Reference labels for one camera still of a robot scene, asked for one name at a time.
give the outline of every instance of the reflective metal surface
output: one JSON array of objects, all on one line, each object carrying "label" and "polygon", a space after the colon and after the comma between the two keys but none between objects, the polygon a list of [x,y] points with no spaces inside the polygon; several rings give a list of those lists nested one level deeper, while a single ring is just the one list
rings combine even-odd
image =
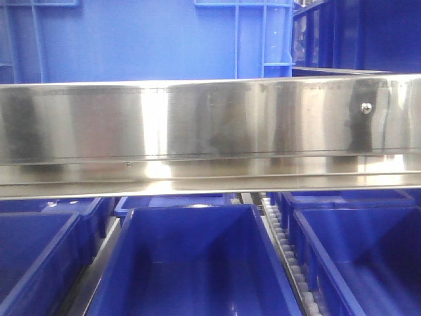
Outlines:
[{"label": "reflective metal surface", "polygon": [[2,85],[0,198],[421,186],[420,118],[419,75]]},{"label": "reflective metal surface", "polygon": [[346,75],[381,75],[391,74],[390,71],[383,70],[359,70],[359,69],[340,69],[340,68],[313,68],[313,67],[292,67],[294,77],[304,76],[346,76]]}]

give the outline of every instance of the white roller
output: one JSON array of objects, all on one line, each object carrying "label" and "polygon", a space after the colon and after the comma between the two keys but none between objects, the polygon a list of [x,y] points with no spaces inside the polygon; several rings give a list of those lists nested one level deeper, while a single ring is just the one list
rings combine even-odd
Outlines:
[{"label": "white roller", "polygon": [[309,285],[306,282],[298,282],[298,289],[300,289],[300,292],[308,292]]}]

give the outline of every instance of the blue storage bin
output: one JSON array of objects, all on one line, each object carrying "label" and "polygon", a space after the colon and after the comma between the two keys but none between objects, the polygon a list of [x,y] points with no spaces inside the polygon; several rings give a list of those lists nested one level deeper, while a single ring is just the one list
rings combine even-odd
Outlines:
[{"label": "blue storage bin", "polygon": [[230,205],[235,193],[184,194],[179,196],[125,196],[118,202],[114,214],[123,224],[128,211],[146,207]]},{"label": "blue storage bin", "polygon": [[0,214],[0,315],[54,315],[82,268],[75,214]]},{"label": "blue storage bin", "polygon": [[301,315],[252,205],[128,213],[88,311],[100,315]]},{"label": "blue storage bin", "polygon": [[297,259],[329,315],[421,315],[421,209],[309,209],[294,214]]},{"label": "blue storage bin", "polygon": [[415,200],[402,190],[347,190],[284,192],[278,194],[282,214],[281,226],[287,229],[291,245],[295,245],[296,209],[366,208],[384,206],[415,206]]},{"label": "blue storage bin", "polygon": [[0,82],[291,76],[293,0],[3,0]]},{"label": "blue storage bin", "polygon": [[293,60],[308,67],[421,72],[420,15],[419,1],[315,1],[294,13]]},{"label": "blue storage bin", "polygon": [[76,229],[80,239],[80,255],[85,264],[92,262],[92,257],[96,256],[101,246],[101,239],[106,237],[113,209],[113,197],[0,201],[0,213],[35,211],[79,214],[82,220]]}]

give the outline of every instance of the metal frame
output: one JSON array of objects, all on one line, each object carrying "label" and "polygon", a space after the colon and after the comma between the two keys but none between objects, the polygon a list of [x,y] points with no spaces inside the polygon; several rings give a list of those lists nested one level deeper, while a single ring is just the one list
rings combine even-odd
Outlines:
[{"label": "metal frame", "polygon": [[0,198],[421,186],[421,76],[0,87]]}]

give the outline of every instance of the bolt head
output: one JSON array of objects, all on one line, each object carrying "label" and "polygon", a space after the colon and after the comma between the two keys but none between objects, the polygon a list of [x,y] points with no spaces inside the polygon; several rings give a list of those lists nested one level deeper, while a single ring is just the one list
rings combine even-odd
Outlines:
[{"label": "bolt head", "polygon": [[372,109],[373,109],[373,104],[371,104],[371,103],[361,104],[361,113],[362,114],[368,114],[372,111]]}]

